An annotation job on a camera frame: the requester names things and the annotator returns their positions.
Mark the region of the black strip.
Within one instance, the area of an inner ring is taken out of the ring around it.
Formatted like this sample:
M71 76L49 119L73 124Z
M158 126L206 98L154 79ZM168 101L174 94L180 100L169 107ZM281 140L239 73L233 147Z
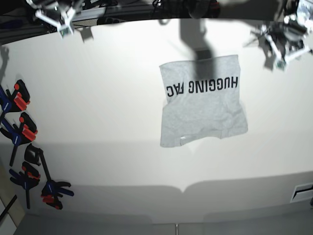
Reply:
M6 216L6 214L8 213L8 211L10 210L10 208L12 207L12 205L15 203L16 200L17 200L17 195L14 195L14 197L11 199L11 201L8 203L8 205L4 208L3 212L1 213L0 221L4 219L4 217Z

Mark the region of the blue red bar clamp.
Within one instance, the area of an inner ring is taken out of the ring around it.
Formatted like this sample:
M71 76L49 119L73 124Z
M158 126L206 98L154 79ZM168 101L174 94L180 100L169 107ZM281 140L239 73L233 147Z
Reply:
M35 122L26 112L21 113L19 121L20 125L17 126L16 124L11 125L5 118L1 120L4 128L2 127L0 132L10 139L14 145L9 163L10 166L14 164L18 147L23 144L32 143L38 132Z
M14 91L10 93L3 87L0 87L0 106L2 113L0 115L0 121L5 118L7 113L21 112L27 109L30 103L30 94L26 88L25 83L19 79L14 85Z
M40 182L40 173L29 162L22 163L22 172L17 173L13 169L9 169L11 175L10 181L25 190L26 207L30 209L30 190L36 187Z
M64 181L55 181L51 178L45 160L44 151L42 149L37 148L32 144L29 144L26 147L24 159L26 162L30 164L43 167L46 177L46 183L42 189L41 198L43 202L46 203L47 205L57 210L62 210L63 204L60 201L60 198L62 198L64 195L71 197L74 196L74 192L69 190L69 188L71 187L71 183Z

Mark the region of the grey T-shirt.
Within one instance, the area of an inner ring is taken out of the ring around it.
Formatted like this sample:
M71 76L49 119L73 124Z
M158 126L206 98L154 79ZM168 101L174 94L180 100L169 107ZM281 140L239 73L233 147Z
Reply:
M162 147L179 147L206 137L245 134L240 104L238 55L161 65L167 103L162 110Z

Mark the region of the aluminium frame rail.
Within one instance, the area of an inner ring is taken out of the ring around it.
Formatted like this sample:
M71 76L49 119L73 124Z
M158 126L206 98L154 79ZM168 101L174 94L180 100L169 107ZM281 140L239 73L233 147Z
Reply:
M47 34L48 30L42 25L27 25L21 28L1 29L0 30L0 44L7 43L35 37L38 35Z

